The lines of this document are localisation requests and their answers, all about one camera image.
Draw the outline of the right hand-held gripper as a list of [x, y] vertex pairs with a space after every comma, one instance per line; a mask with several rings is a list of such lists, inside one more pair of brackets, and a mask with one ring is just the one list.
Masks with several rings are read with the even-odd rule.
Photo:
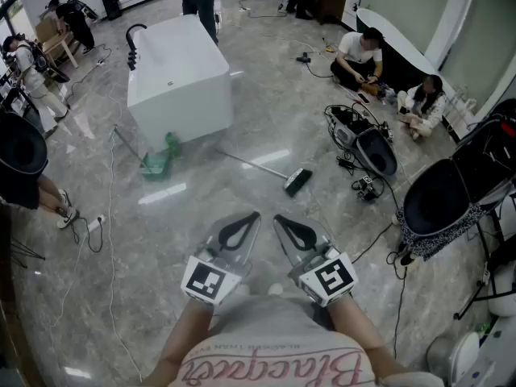
[[292, 265], [288, 277], [316, 304], [326, 307], [350, 293], [358, 276], [318, 221], [298, 214], [277, 214], [274, 230]]

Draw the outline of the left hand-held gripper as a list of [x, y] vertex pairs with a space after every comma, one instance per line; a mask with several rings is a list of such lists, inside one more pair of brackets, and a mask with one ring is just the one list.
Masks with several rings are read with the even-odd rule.
[[260, 224], [257, 211], [237, 212], [217, 221], [212, 236], [189, 257], [181, 290], [209, 306], [221, 305], [251, 271], [248, 257]]

